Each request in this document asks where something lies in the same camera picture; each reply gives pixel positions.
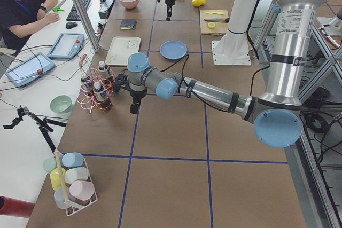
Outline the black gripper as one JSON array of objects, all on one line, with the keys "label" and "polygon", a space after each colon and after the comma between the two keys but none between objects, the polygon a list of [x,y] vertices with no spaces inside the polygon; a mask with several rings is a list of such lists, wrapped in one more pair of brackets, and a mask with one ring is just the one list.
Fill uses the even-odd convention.
[{"label": "black gripper", "polygon": [[173,12],[173,6],[175,5],[175,0],[165,0],[165,4],[167,5],[166,20],[170,21]]},{"label": "black gripper", "polygon": [[146,96],[146,90],[143,91],[130,91],[132,97],[132,104],[130,105],[130,112],[138,114],[141,100]]}]

